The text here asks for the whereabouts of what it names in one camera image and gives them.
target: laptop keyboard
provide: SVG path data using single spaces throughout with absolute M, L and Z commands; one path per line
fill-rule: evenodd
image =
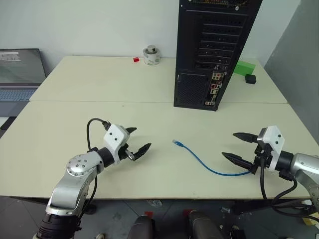
M 0 101 L 28 101 L 35 88 L 24 89 L 0 89 Z

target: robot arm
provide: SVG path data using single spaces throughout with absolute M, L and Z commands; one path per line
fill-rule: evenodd
M 243 160 L 232 153 L 222 153 L 234 164 L 246 168 L 255 174 L 257 168 L 267 167 L 271 171 L 279 171 L 283 179 L 293 181 L 296 179 L 309 192 L 316 210 L 319 211 L 319 158 L 306 154 L 282 151 L 285 139 L 277 126 L 263 128 L 259 135 L 249 133 L 235 133 L 235 137 L 249 142 L 257 143 L 254 163 Z
M 129 158 L 132 161 L 143 156 L 150 143 L 137 153 L 128 150 L 127 140 L 136 128 L 123 128 L 120 125 L 103 122 L 107 130 L 104 147 L 93 148 L 85 154 L 74 156 L 66 163 L 66 171 L 53 190 L 45 209 L 45 215 L 34 239 L 70 239 L 81 228 L 80 219 L 86 207 L 85 200 L 89 185 L 111 164 L 118 164 Z

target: blue ethernet cable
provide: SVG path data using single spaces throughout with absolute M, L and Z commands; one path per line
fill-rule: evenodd
M 228 173 L 219 173 L 219 172 L 216 172 L 215 170 L 212 170 L 211 168 L 207 167 L 203 161 L 201 161 L 197 155 L 195 153 L 193 153 L 193 151 L 191 151 L 187 146 L 185 146 L 184 144 L 182 144 L 181 142 L 177 141 L 177 140 L 173 140 L 173 143 L 176 144 L 177 146 L 179 147 L 182 147 L 182 148 L 185 148 L 188 152 L 190 152 L 196 159 L 198 162 L 201 163 L 201 165 L 203 165 L 207 170 L 209 170 L 210 172 L 212 173 L 215 173 L 217 175 L 220 175 L 220 176 L 226 176 L 226 177 L 236 177 L 236 176 L 242 176 L 242 175 L 246 175 L 246 174 L 249 174 L 250 172 L 247 171 L 247 172 L 243 172 L 243 173 L 234 173 L 234 174 L 228 174 Z

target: desk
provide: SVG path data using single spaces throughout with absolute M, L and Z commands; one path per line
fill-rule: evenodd
M 67 160 L 87 150 L 86 123 L 100 117 L 125 127 L 137 127 L 128 144 L 135 151 L 152 146 L 136 162 L 124 160 L 99 175 L 97 199 L 187 198 L 260 199 L 259 172 L 236 178 L 207 171 L 177 139 L 190 147 L 209 167 L 225 173 L 243 169 L 221 152 L 253 160 L 255 144 L 232 136 L 259 133 L 278 125 L 285 151 L 318 154 L 319 146 L 288 104 L 221 103 L 218 112 L 174 108 L 171 103 L 31 102 L 0 139 L 0 194 L 50 197 L 65 172 Z M 91 128 L 92 146 L 101 147 L 104 129 Z M 290 182 L 266 172 L 266 192 L 274 197 Z M 289 197 L 308 197 L 299 186 Z
M 257 60 L 253 74 L 257 83 L 233 74 L 224 103 L 286 103 Z M 51 72 L 31 101 L 102 101 L 172 103 L 175 59 L 164 58 L 156 66 L 130 57 L 66 56 Z

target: laptop screen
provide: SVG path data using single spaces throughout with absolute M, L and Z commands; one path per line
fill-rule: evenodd
M 0 50 L 0 86 L 36 86 L 45 78 L 39 49 Z

